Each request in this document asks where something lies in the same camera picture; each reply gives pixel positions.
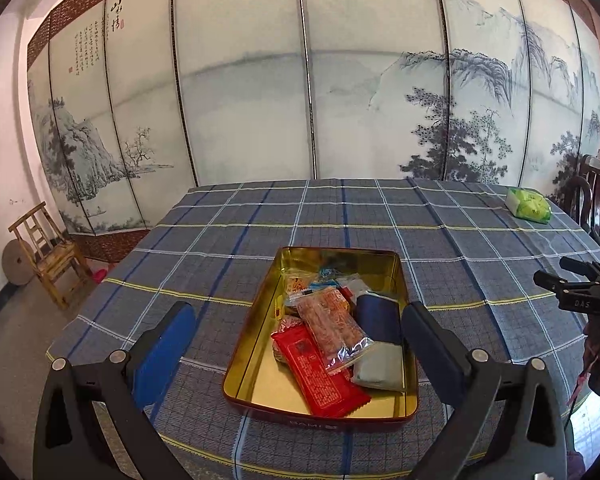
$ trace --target red snack wrapper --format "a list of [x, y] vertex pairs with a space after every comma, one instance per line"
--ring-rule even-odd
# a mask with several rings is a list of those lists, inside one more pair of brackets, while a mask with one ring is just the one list
[[[296, 326], [296, 325], [302, 325], [302, 319], [300, 319], [299, 317], [294, 317], [294, 316], [284, 316], [278, 322], [278, 325], [275, 327], [274, 331], [271, 333], [275, 334], [276, 332], [284, 332], [285, 330], [288, 330], [291, 327]], [[280, 363], [286, 364], [286, 359], [282, 355], [282, 352], [280, 352], [280, 349], [278, 348], [278, 344], [276, 343], [275, 340], [273, 340], [271, 343], [271, 349], [273, 350], [274, 359]]]
[[371, 400], [364, 390], [349, 382], [343, 370], [329, 375], [320, 351], [305, 325], [271, 335], [291, 368], [312, 415], [337, 418], [364, 406]]

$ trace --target blue package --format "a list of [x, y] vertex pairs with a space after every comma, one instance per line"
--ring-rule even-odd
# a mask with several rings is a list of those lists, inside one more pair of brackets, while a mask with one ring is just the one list
[[358, 297], [354, 318], [373, 341], [402, 344], [400, 309], [397, 301], [375, 294], [362, 294]]
[[320, 290], [321, 288], [327, 288], [328, 286], [334, 286], [338, 288], [338, 282], [336, 280], [327, 280], [326, 282], [313, 282], [309, 285], [309, 290]]

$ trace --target plaid tablecloth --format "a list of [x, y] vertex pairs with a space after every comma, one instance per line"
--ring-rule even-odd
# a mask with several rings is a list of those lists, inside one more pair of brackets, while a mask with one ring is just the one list
[[[238, 333], [280, 246], [391, 250], [412, 298], [468, 348], [524, 363], [541, 356], [566, 399], [582, 366], [583, 320], [534, 285], [560, 256], [600, 261], [600, 248], [553, 206], [549, 225], [514, 218], [506, 188], [430, 180], [251, 182], [190, 190], [97, 287], [49, 349], [73, 364], [129, 348], [177, 298], [200, 323], [164, 400], [146, 412], [157, 431], [227, 478], [395, 478], [423, 455], [450, 408], [422, 370], [414, 419], [394, 433], [334, 433], [240, 416], [221, 392]], [[495, 406], [474, 456], [486, 450]]]

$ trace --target wire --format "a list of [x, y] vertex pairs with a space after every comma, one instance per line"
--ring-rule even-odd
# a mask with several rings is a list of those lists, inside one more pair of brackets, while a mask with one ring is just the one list
[[[594, 355], [593, 357], [593, 364], [595, 364], [598, 361], [598, 356], [600, 355], [600, 348], [598, 348], [598, 351], [596, 352], [596, 355]], [[573, 393], [571, 395], [573, 395], [576, 390], [578, 389], [578, 384], [576, 383], [576, 387], [573, 389]], [[576, 396], [573, 401], [571, 401], [571, 407], [569, 409], [569, 415], [567, 415], [567, 420], [564, 423], [564, 431], [567, 431], [567, 427], [569, 425], [569, 422], [571, 421], [571, 415], [573, 415], [573, 409], [576, 407], [576, 401], [578, 400], [578, 397]]]

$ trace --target dark wooden chair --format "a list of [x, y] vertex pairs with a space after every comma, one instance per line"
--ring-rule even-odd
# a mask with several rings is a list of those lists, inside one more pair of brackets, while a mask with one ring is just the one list
[[591, 186], [583, 176], [572, 176], [564, 187], [562, 210], [590, 233]]
[[582, 213], [586, 213], [584, 218], [590, 230], [600, 237], [600, 159], [585, 155], [578, 174], [587, 181], [591, 193], [590, 211], [585, 212], [583, 208]]

